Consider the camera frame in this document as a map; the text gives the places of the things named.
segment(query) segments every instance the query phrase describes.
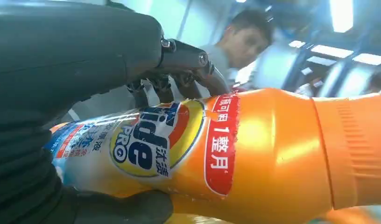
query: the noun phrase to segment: black sleeve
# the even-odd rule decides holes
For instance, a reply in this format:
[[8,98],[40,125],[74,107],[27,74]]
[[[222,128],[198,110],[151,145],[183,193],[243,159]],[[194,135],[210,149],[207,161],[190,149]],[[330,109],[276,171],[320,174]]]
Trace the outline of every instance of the black sleeve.
[[0,224],[37,224],[51,214],[53,223],[73,223],[76,205],[42,149],[50,132],[41,127],[157,66],[161,33],[152,17],[110,7],[0,3]]

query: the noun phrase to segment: detergent bottle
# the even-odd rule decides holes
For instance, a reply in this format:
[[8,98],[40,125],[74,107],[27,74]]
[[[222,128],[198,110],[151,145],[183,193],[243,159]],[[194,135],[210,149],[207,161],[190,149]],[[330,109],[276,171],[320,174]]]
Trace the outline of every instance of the detergent bottle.
[[45,146],[64,184],[171,194],[175,213],[300,224],[381,204],[381,95],[231,93],[75,121]]

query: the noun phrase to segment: bolt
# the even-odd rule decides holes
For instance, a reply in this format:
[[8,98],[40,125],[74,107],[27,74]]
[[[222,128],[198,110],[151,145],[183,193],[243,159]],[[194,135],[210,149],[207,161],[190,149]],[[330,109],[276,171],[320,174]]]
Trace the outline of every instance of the bolt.
[[207,63],[208,63],[208,56],[206,53],[201,53],[199,55],[199,61],[200,61],[200,64],[201,66],[205,66]]
[[171,47],[171,42],[166,40],[166,39],[162,39],[162,47],[164,47],[164,48],[170,48]]

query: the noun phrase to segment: robotic arm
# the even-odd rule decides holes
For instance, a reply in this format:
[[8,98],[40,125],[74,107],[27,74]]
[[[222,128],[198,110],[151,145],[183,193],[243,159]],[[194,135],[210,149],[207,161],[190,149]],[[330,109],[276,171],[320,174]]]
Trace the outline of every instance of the robotic arm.
[[[166,219],[171,205],[164,195],[153,194],[159,206],[145,203],[144,216],[136,216],[135,208],[122,208],[150,196],[123,201],[64,188],[42,150],[50,132],[41,127],[77,101],[142,79],[162,102],[171,101],[168,75],[185,97],[198,96],[194,80],[212,95],[229,92],[204,51],[165,40],[150,16],[72,2],[0,1],[0,223]],[[161,218],[148,217],[153,211]]]
[[[169,102],[168,74],[188,98],[200,96],[194,80],[212,95],[229,92],[204,51],[163,39],[150,16],[61,1],[0,4],[0,92],[7,103],[27,93],[33,100],[26,106],[70,105],[124,84],[137,87],[141,79]],[[21,87],[9,91],[13,82]]]

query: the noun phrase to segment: orange bottle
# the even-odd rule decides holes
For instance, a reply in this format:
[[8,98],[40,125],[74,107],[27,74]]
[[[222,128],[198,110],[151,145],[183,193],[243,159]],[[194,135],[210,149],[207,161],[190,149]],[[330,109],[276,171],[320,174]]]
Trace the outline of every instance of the orange bottle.
[[59,128],[46,148],[65,184],[172,194],[175,213],[299,224],[381,204],[381,95],[281,90],[131,110]]

